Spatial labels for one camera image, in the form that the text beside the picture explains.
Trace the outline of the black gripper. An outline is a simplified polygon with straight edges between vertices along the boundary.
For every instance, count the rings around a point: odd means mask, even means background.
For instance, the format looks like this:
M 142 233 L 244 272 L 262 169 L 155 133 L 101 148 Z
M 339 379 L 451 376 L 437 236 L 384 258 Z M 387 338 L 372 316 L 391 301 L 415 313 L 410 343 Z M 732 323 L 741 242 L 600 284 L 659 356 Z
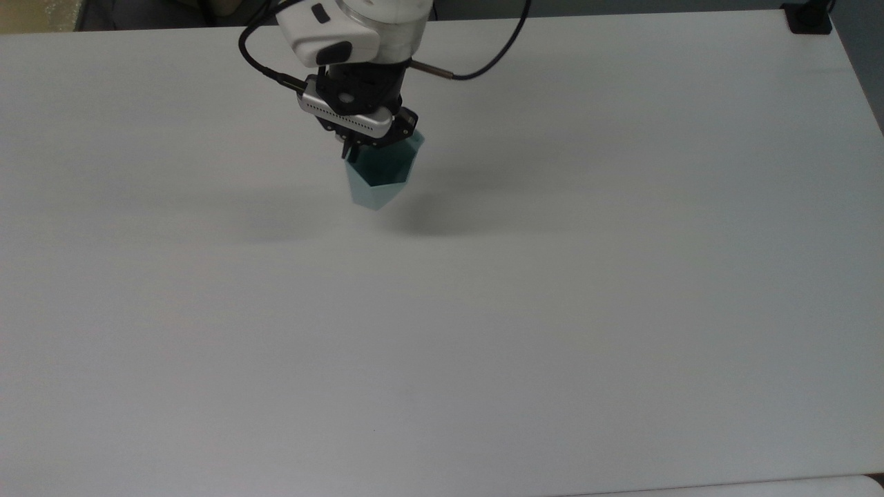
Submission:
M 385 148 L 410 138 L 418 123 L 418 115 L 402 106 L 401 87 L 410 63 L 392 65 L 359 63 L 323 66 L 315 76 L 316 94 L 343 117 L 334 124 L 328 117 L 320 122 L 334 131 L 342 141 L 342 159 L 354 163 L 360 148 Z M 372 137 L 369 130 L 357 126 L 357 117 L 382 113 L 391 117 L 390 126 L 380 137 Z

